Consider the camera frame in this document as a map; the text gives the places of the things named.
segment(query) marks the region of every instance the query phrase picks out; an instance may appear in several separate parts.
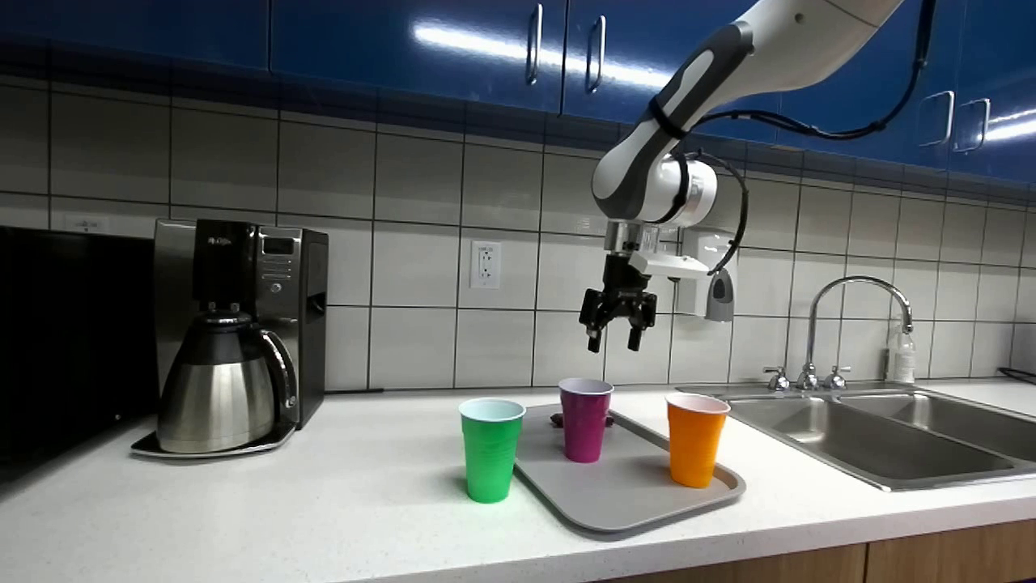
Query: microwave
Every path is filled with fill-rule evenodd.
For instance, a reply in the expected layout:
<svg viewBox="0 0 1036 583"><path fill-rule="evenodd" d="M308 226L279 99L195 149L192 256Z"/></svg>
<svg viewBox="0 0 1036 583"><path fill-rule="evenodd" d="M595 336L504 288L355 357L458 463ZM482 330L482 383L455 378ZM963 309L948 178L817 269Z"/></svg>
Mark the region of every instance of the microwave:
<svg viewBox="0 0 1036 583"><path fill-rule="evenodd" d="M0 226L0 484L156 415L154 239Z"/></svg>

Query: upper cabinet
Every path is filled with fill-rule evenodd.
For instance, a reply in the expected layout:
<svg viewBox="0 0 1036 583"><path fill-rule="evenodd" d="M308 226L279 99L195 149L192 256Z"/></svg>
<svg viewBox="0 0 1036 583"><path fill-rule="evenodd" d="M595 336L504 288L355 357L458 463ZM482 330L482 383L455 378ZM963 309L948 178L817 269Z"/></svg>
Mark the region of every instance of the upper cabinet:
<svg viewBox="0 0 1036 583"><path fill-rule="evenodd" d="M286 80L560 110L565 0L272 0Z"/></svg>
<svg viewBox="0 0 1036 583"><path fill-rule="evenodd" d="M748 0L272 0L282 78L631 124Z"/></svg>
<svg viewBox="0 0 1036 583"><path fill-rule="evenodd" d="M853 129L889 115L913 65L923 0L830 80L729 107ZM552 116L634 124L668 78L753 0L0 0L0 42L142 65L252 72L392 99L443 99ZM937 0L932 51L880 133L830 142L762 124L701 133L1032 182L1036 3Z"/></svg>
<svg viewBox="0 0 1036 583"><path fill-rule="evenodd" d="M648 101L753 0L570 0L565 115L634 124Z"/></svg>
<svg viewBox="0 0 1036 583"><path fill-rule="evenodd" d="M963 6L952 160L990 178L1036 178L1036 3Z"/></svg>
<svg viewBox="0 0 1036 583"><path fill-rule="evenodd" d="M142 63L270 72L270 0L0 0L0 36Z"/></svg>

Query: green cup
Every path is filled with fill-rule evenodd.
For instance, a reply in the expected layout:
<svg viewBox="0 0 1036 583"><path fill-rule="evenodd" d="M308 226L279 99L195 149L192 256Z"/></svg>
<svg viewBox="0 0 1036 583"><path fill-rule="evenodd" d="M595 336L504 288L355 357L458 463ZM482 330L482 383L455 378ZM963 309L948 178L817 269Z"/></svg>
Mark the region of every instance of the green cup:
<svg viewBox="0 0 1036 583"><path fill-rule="evenodd" d="M521 439L521 403L473 400L460 404L464 484L473 504L503 504L512 492Z"/></svg>

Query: cabinet handle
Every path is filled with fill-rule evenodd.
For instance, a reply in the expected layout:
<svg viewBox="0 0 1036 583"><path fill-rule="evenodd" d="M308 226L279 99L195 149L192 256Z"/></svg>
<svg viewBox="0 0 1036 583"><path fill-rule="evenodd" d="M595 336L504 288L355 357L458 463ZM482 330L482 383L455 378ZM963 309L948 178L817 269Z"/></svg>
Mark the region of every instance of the cabinet handle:
<svg viewBox="0 0 1036 583"><path fill-rule="evenodd" d="M954 91L930 93L923 101L923 107L937 107L937 101L945 101L941 133L937 140L927 140L923 146L945 146L952 140L952 120L954 120L954 110L958 110L958 93Z"/></svg>
<svg viewBox="0 0 1036 583"><path fill-rule="evenodd" d="M538 3L529 16L529 51L526 51L526 80L541 80L541 51L545 51L545 3Z"/></svg>
<svg viewBox="0 0 1036 583"><path fill-rule="evenodd" d="M595 16L595 56L585 56L585 91L595 93L607 80L609 65L609 16Z"/></svg>
<svg viewBox="0 0 1036 583"><path fill-rule="evenodd" d="M985 149L985 137L990 129L990 116L995 116L995 101L990 99L978 99L978 101L969 101L963 104L963 116L966 110L978 110L978 124L969 124L966 126L966 137L954 142L954 152L981 152Z"/></svg>

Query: orange cup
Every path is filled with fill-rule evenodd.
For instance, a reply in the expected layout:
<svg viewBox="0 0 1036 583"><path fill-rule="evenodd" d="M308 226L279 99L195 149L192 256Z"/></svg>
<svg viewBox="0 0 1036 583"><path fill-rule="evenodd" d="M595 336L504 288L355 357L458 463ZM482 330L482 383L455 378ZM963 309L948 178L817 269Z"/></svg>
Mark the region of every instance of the orange cup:
<svg viewBox="0 0 1036 583"><path fill-rule="evenodd" d="M729 403L698 397L698 392L672 392L668 418L672 418L672 478L680 487L706 490L713 484L719 436Z"/></svg>

